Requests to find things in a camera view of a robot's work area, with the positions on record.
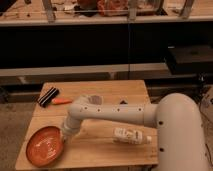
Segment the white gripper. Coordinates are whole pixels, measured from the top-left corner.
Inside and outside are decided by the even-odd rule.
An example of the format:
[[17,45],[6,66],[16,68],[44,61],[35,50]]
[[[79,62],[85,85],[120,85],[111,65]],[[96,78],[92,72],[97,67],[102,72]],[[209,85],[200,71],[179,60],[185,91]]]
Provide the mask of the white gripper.
[[65,122],[61,125],[61,139],[67,140],[75,136],[80,131],[80,127],[70,127]]

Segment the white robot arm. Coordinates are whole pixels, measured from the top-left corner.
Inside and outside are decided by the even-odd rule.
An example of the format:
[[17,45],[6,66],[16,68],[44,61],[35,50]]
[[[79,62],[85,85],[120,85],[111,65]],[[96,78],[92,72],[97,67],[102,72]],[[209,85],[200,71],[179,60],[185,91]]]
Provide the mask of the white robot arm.
[[68,108],[62,137],[73,137],[85,119],[100,119],[157,129],[156,171],[209,171],[199,107],[188,96],[172,93],[158,104],[104,105],[97,95],[82,95]]

